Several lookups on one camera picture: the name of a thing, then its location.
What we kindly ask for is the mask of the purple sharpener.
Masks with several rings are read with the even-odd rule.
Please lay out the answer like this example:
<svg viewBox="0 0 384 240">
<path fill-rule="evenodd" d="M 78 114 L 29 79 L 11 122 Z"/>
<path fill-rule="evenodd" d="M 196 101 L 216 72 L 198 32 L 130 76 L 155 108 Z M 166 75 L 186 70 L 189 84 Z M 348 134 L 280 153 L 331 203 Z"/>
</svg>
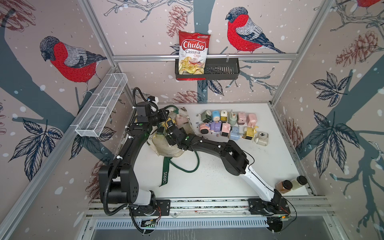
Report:
<svg viewBox="0 0 384 240">
<path fill-rule="evenodd" d="M 219 136 L 222 132 L 222 122 L 210 122 L 210 131 Z"/>
</svg>

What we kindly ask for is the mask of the pale green sharpener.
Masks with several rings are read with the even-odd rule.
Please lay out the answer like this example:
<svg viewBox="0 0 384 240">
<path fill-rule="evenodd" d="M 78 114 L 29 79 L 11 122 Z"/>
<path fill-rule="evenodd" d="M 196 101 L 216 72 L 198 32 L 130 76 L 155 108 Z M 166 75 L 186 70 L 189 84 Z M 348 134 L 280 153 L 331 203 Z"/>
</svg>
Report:
<svg viewBox="0 0 384 240">
<path fill-rule="evenodd" d="M 231 111 L 228 115 L 228 123 L 231 125 L 231 126 L 235 126 L 238 122 L 238 117 L 236 115 L 236 113 L 234 113 L 233 111 Z"/>
</svg>

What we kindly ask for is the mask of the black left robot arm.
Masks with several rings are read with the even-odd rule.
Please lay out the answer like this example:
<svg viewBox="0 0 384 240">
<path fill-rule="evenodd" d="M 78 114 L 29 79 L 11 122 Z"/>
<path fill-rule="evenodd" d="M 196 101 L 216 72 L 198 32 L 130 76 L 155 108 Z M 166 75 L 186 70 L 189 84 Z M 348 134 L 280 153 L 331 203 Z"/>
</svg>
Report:
<svg viewBox="0 0 384 240">
<path fill-rule="evenodd" d="M 99 170 L 100 197 L 107 216 L 115 215 L 124 208 L 141 206 L 153 213 L 157 207 L 155 193 L 139 187 L 134 166 L 153 128 L 164 122 L 170 111 L 159 109 L 151 98 L 144 97 L 138 87 L 133 89 L 133 101 L 134 115 L 125 130 L 129 139 L 113 163 Z"/>
</svg>

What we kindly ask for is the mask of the pink square sharpener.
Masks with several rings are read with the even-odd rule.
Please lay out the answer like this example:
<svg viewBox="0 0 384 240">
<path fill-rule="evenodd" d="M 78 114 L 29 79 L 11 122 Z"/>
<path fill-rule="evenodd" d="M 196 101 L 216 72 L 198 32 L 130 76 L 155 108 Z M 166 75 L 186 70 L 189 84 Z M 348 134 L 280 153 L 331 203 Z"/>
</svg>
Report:
<svg viewBox="0 0 384 240">
<path fill-rule="evenodd" d="M 258 122 L 258 119 L 257 119 L 256 114 L 248 114 L 247 119 L 246 119 L 246 123 L 247 123 L 248 127 L 250 127 L 250 128 L 256 127 L 257 122 Z"/>
</svg>

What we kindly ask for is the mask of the canvas tote bag green handles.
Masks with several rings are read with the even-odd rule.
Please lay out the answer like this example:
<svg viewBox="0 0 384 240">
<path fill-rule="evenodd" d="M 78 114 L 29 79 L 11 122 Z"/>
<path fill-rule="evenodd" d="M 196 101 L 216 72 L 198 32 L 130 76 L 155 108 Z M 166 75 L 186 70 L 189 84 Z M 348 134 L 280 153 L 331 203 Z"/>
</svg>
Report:
<svg viewBox="0 0 384 240">
<path fill-rule="evenodd" d="M 193 130 L 193 126 L 192 126 L 192 123 L 191 123 L 191 119 L 190 119 L 190 116 L 188 114 L 188 111 L 186 108 L 182 107 L 182 108 L 178 108 L 174 105 L 170 105 L 168 106 L 167 110 L 170 111 L 169 113 L 169 116 L 168 118 L 172 118 L 173 121 L 174 121 L 174 125 L 176 125 L 176 121 L 175 121 L 175 117 L 177 114 L 180 114 L 180 115 L 183 115 L 185 117 L 188 117 L 189 119 L 189 123 L 188 124 L 185 124 L 183 125 L 182 127 L 180 128 L 184 128 L 185 131 L 189 134 L 189 133 L 194 133 L 195 131 Z M 164 186 L 168 183 L 168 180 L 169 180 L 169 171 L 170 171 L 170 166 L 173 166 L 175 167 L 176 169 L 184 172 L 184 173 L 188 173 L 188 174 L 191 174 L 191 173 L 194 173 L 198 170 L 199 166 L 200 166 L 200 157 L 198 156 L 198 154 L 195 154 L 196 155 L 196 166 L 194 169 L 192 170 L 187 170 L 187 169 L 184 169 L 180 166 L 178 166 L 177 164 L 175 164 L 172 159 L 173 158 L 178 158 L 180 157 L 184 151 L 179 149 L 177 146 L 170 146 L 166 140 L 166 135 L 167 133 L 165 133 L 164 135 L 157 135 L 156 132 L 157 132 L 157 129 L 159 127 L 165 127 L 164 126 L 164 122 L 163 123 L 160 123 L 156 126 L 157 128 L 155 130 L 153 130 L 153 132 L 151 133 L 149 139 L 147 140 L 147 144 L 150 146 L 150 148 L 158 155 L 158 156 L 163 156 L 163 170 L 162 170 L 162 181 L 161 181 L 161 186 Z"/>
</svg>

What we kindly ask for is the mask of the grey blue sharpener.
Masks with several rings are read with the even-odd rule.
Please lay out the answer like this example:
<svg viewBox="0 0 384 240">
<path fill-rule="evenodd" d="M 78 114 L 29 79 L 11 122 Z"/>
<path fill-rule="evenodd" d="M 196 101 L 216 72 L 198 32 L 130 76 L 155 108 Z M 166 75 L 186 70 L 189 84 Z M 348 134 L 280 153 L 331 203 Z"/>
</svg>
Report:
<svg viewBox="0 0 384 240">
<path fill-rule="evenodd" d="M 242 135 L 240 134 L 240 128 L 237 126 L 232 126 L 229 134 L 229 139 L 233 141 L 237 141 L 240 138 L 242 138 Z"/>
</svg>

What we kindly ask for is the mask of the yellow black square sharpener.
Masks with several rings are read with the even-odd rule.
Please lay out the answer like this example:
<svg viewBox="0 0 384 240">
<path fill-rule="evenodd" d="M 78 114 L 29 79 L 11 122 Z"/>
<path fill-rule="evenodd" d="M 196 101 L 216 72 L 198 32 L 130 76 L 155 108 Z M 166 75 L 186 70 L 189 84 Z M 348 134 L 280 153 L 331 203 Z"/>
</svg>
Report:
<svg viewBox="0 0 384 240">
<path fill-rule="evenodd" d="M 244 127 L 244 132 L 243 132 L 243 139 L 245 140 L 253 140 L 255 138 L 255 136 L 257 135 L 257 129 L 259 127 L 258 126 L 255 126 L 255 127 Z"/>
</svg>

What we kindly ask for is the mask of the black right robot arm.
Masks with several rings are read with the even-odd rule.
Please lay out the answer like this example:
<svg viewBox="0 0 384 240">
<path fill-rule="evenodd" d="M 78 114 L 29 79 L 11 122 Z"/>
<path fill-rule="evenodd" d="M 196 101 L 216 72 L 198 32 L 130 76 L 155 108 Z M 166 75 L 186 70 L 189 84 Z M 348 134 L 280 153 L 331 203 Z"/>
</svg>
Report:
<svg viewBox="0 0 384 240">
<path fill-rule="evenodd" d="M 255 172 L 247 159 L 247 153 L 236 142 L 207 140 L 195 134 L 187 134 L 183 128 L 179 129 L 175 125 L 169 127 L 166 132 L 170 145 L 176 145 L 183 151 L 203 152 L 220 158 L 227 172 L 240 177 L 251 186 L 258 195 L 257 198 L 248 200 L 252 215 L 271 217 L 291 213 L 288 201 Z"/>
</svg>

